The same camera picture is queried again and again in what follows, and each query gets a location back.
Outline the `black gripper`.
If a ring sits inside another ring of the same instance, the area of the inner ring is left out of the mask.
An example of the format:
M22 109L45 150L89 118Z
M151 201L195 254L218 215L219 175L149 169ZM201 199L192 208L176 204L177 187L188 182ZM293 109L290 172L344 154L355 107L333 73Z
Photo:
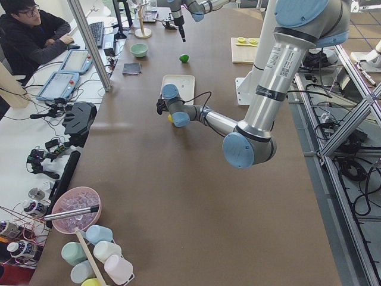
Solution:
M181 35L182 42L186 42L186 36L185 36L185 31L183 28L185 21L183 16L177 17L174 19L174 24L178 27L179 33Z
M156 103L157 114L162 115L164 111L166 111L166 103L165 99L160 95Z

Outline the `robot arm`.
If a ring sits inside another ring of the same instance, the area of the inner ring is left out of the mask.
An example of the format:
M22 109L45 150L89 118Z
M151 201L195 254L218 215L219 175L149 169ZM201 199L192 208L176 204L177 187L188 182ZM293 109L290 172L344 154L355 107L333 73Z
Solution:
M204 18L205 14L213 11L217 11L228 3L235 3L237 7L240 6L241 1L229 1L229 0L207 0L207 1L183 1L183 0L168 0L168 6L173 16L174 24L177 26L181 35L182 41L186 42L185 31L183 25L185 20L182 13L182 7L186 8L191 14L192 18L199 22Z
M167 111L182 128L197 120L224 136L223 153L237 168L270 160L276 153L271 127L306 53L345 42L349 33L351 1L271 1L265 19L274 20L268 36L274 45L256 86L245 118L239 122L206 105L187 105L174 84L161 89L157 112Z

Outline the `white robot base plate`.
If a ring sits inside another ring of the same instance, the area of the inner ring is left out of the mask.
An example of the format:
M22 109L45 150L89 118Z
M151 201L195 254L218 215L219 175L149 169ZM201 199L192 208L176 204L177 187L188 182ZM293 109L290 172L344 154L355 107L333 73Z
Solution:
M236 98L239 105L250 105L252 95L250 94L250 78L237 77L235 79Z

